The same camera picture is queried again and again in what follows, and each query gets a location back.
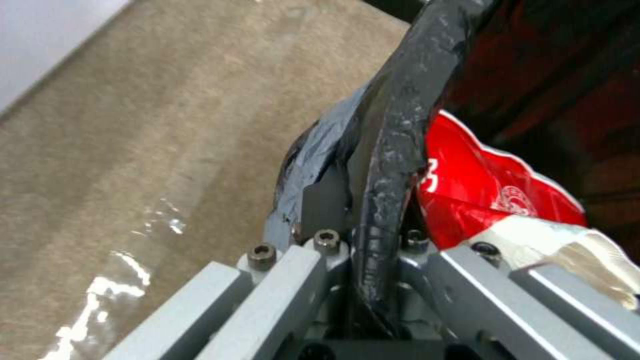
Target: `red plastic bag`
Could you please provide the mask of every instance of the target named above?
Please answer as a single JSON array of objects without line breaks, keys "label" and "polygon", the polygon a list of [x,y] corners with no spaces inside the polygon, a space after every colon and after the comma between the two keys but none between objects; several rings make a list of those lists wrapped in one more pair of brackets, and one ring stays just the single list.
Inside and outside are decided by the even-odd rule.
[{"label": "red plastic bag", "polygon": [[587,225],[582,206],[565,189],[517,156],[482,144],[450,113],[438,112],[425,143],[429,170],[419,200],[439,249],[511,214]]}]

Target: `beige carpet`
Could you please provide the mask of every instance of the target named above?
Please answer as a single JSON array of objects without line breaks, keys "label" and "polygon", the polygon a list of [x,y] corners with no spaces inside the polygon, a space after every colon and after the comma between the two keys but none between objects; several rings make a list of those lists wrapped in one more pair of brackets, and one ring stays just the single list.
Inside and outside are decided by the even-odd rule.
[{"label": "beige carpet", "polygon": [[[0,119],[0,359],[99,357],[206,263],[235,263],[289,144],[406,29],[346,0],[124,11]],[[143,296],[115,290],[131,264]]]}]

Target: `screw hole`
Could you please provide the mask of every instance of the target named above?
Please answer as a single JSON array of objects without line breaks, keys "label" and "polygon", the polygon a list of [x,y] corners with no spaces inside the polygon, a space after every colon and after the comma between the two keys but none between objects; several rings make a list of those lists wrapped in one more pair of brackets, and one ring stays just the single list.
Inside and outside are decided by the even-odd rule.
[{"label": "screw hole", "polygon": [[267,245],[258,245],[253,248],[253,252],[257,254],[266,254],[269,252],[269,247]]},{"label": "screw hole", "polygon": [[329,233],[328,231],[324,232],[324,233],[320,233],[320,239],[322,239],[322,240],[333,240],[333,233]]},{"label": "screw hole", "polygon": [[335,354],[329,346],[313,343],[302,349],[298,360],[335,360]]}]

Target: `metal plate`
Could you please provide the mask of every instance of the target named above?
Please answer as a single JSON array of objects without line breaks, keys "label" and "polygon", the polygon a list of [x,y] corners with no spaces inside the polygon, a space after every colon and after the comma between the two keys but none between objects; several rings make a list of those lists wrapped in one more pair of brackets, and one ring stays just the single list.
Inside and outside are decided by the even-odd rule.
[{"label": "metal plate", "polygon": [[209,263],[105,359],[192,359],[251,288],[249,274]]}]

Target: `hex bolt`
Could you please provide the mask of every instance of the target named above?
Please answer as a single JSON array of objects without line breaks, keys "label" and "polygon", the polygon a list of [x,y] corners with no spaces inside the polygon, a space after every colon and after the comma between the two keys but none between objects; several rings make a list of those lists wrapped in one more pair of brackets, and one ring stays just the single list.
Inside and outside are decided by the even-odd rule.
[{"label": "hex bolt", "polygon": [[268,243],[261,243],[246,254],[249,266],[254,270],[267,271],[276,263],[276,249]]},{"label": "hex bolt", "polygon": [[336,255],[340,250],[340,235],[331,229],[316,231],[314,249],[322,255]]},{"label": "hex bolt", "polygon": [[414,229],[406,232],[403,250],[419,254],[427,251],[429,239],[425,238],[422,231]]},{"label": "hex bolt", "polygon": [[483,259],[487,260],[489,264],[493,265],[495,268],[497,268],[500,265],[500,261],[502,261],[500,249],[492,243],[479,241],[471,245],[471,250],[480,255]]}]

